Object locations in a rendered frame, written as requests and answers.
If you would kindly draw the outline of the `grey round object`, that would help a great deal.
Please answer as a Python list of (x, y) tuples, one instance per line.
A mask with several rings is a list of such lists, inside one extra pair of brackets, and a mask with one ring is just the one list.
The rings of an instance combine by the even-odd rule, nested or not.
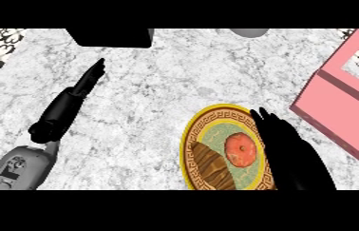
[(257, 38), (266, 34), (267, 29), (232, 29), (232, 32), (241, 37)]

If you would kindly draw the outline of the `pink cardboard box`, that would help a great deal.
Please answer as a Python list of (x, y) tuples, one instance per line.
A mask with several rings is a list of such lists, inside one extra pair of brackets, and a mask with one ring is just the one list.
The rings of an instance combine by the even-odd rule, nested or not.
[(359, 160), (359, 78), (343, 70), (359, 51), (359, 29), (315, 71), (290, 110)]

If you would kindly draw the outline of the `yellow patterned plate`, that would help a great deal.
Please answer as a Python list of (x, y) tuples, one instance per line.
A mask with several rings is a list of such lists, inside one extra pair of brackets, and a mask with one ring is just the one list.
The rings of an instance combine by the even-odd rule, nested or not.
[[(256, 143), (257, 159), (244, 168), (235, 167), (225, 153), (225, 142), (235, 133), (245, 133)], [(180, 139), (179, 163), (186, 184), (194, 190), (217, 190), (204, 181), (194, 161), (191, 145), (199, 142), (223, 157), (233, 176), (235, 190), (273, 190), (276, 188), (269, 162), (263, 153), (263, 140), (250, 110), (232, 104), (205, 107), (192, 117)]]

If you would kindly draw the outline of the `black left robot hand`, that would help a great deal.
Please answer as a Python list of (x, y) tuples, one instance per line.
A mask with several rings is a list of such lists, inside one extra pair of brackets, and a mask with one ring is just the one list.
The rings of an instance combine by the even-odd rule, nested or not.
[(56, 142), (62, 139), (80, 107), (90, 94), (96, 82), (105, 73), (103, 59), (92, 65), (72, 87), (66, 87), (47, 106), (38, 121), (31, 125), (28, 132), (31, 141), (37, 144)]

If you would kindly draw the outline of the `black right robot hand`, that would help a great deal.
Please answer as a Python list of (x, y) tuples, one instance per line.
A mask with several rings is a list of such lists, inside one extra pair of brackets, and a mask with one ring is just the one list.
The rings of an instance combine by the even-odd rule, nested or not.
[(264, 155), (281, 191), (332, 191), (335, 184), (312, 145), (291, 124), (264, 108), (250, 110), (264, 144)]

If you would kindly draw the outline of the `black box appliance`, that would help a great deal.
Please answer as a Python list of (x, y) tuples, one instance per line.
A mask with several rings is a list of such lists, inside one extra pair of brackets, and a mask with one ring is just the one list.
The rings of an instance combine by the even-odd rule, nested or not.
[(149, 48), (154, 29), (68, 29), (81, 47)]

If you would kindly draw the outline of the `black and white patterned cloth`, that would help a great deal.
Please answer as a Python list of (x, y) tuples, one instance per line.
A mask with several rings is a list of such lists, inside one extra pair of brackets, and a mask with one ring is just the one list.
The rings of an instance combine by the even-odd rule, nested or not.
[(0, 29), (0, 68), (4, 66), (15, 48), (25, 37), (27, 29)]

